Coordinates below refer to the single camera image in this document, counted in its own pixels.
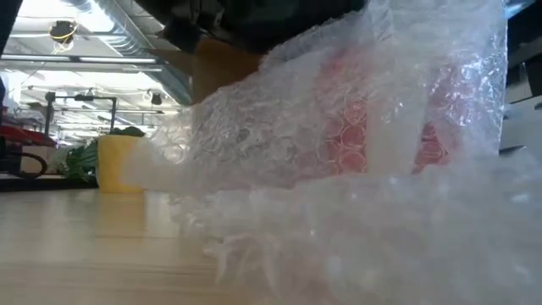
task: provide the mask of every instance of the table surface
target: table surface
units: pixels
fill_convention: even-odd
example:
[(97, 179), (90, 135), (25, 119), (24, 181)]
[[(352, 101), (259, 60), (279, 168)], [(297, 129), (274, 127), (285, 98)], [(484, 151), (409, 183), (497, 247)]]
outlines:
[(161, 194), (0, 193), (0, 304), (248, 304)]

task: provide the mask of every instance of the red object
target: red object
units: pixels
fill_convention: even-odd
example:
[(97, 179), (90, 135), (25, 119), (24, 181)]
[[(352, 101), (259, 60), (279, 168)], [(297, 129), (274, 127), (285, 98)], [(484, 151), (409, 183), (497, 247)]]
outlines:
[(57, 143), (41, 132), (23, 130), (13, 126), (0, 126), (0, 136), (23, 145), (56, 147)]

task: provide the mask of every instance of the bubble wrap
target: bubble wrap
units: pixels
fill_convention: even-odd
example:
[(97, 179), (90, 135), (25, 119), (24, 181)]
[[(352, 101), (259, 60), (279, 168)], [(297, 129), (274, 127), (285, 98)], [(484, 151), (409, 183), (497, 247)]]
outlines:
[(129, 180), (174, 193), (257, 300), (538, 304), (540, 173), (497, 158), (505, 76), (501, 1), (369, 1), (162, 126)]

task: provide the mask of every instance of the yellow container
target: yellow container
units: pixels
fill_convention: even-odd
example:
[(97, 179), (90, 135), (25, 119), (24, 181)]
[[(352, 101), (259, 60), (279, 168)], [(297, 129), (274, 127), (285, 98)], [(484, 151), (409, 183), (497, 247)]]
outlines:
[(124, 164), (140, 137), (100, 136), (98, 139), (98, 185), (104, 193), (135, 194), (143, 189), (123, 182)]

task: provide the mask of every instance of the wooden table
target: wooden table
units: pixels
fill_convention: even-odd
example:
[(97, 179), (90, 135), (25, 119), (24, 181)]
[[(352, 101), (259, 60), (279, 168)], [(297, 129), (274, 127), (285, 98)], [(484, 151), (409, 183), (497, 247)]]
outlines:
[(0, 304), (235, 304), (167, 197), (0, 193)]

